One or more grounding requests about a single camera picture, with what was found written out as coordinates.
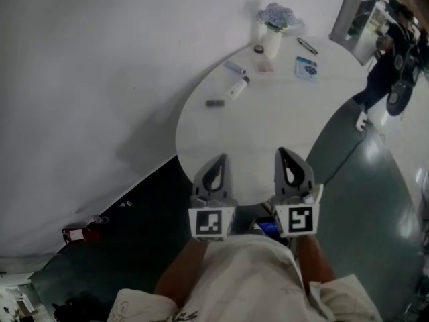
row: pen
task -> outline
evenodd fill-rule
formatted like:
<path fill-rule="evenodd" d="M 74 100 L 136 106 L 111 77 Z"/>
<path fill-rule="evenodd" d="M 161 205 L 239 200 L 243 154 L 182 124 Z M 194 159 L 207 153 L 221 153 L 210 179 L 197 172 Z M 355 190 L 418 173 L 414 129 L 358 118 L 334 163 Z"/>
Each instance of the pen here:
<path fill-rule="evenodd" d="M 318 51 L 316 49 L 314 49 L 309 43 L 307 43 L 305 40 L 303 40 L 302 38 L 297 37 L 296 38 L 297 41 L 305 48 L 307 49 L 309 52 L 311 52 L 314 55 L 318 54 Z"/>

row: white vase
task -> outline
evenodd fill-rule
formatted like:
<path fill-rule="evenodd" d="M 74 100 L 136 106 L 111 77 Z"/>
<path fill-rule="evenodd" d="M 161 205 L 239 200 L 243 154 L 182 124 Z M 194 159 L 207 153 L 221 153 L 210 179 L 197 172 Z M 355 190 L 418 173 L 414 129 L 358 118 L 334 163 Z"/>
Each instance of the white vase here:
<path fill-rule="evenodd" d="M 263 43 L 263 53 L 268 58 L 275 58 L 279 53 L 280 43 L 282 42 L 282 33 L 267 29 L 265 41 Z"/>

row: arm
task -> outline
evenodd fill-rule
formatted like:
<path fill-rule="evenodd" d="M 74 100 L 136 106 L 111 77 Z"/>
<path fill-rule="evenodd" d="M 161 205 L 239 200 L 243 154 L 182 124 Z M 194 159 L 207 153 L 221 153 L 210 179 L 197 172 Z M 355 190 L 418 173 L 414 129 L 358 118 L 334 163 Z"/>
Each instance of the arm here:
<path fill-rule="evenodd" d="M 168 297 L 183 307 L 201 267 L 208 243 L 191 239 L 178 257 L 162 274 L 154 294 Z"/>
<path fill-rule="evenodd" d="M 420 38 L 418 40 L 418 48 L 422 56 L 422 66 L 424 70 L 429 68 L 429 46 L 428 46 L 428 32 L 422 28 L 420 30 Z"/>
<path fill-rule="evenodd" d="M 331 282 L 336 279 L 334 270 L 328 263 L 322 248 L 314 236 L 298 237 L 298 256 L 302 281 L 307 294 L 310 291 L 310 282 Z"/>
<path fill-rule="evenodd" d="M 382 43 L 379 49 L 388 52 L 395 45 L 395 40 L 402 38 L 401 27 L 399 25 L 392 24 L 386 32 L 384 43 Z"/>

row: card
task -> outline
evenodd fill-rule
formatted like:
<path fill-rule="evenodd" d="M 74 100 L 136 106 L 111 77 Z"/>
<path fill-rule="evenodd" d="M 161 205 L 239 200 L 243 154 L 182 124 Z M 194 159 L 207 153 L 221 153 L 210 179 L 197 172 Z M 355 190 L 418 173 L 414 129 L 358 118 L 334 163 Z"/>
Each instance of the card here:
<path fill-rule="evenodd" d="M 255 67 L 258 74 L 269 74 L 274 72 L 274 67 L 268 60 L 256 60 Z"/>
<path fill-rule="evenodd" d="M 303 57 L 297 57 L 295 74 L 298 78 L 315 83 L 317 82 L 317 63 Z"/>

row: white tube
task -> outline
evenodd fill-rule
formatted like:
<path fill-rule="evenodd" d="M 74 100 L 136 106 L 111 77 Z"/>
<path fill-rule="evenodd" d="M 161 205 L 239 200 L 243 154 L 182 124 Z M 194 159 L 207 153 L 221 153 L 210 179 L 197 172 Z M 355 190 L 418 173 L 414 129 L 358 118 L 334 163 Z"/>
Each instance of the white tube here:
<path fill-rule="evenodd" d="M 239 94 L 246 88 L 247 84 L 250 83 L 250 78 L 243 76 L 238 80 L 234 86 L 232 86 L 225 94 L 230 97 L 232 100 L 235 100 Z"/>

